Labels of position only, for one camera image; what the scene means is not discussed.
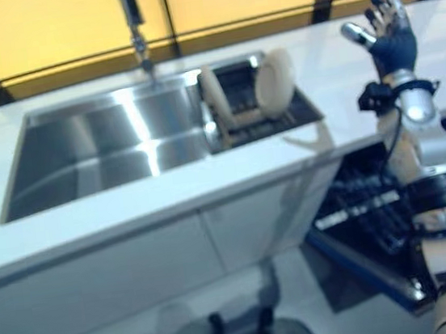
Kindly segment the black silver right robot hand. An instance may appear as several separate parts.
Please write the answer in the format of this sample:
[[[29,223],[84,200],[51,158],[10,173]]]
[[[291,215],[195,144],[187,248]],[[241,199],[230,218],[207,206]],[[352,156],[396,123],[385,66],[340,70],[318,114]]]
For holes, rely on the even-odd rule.
[[[367,50],[381,79],[398,70],[414,71],[418,56],[415,33],[402,0],[370,0],[364,10],[368,30],[357,23],[346,22],[341,34]]]

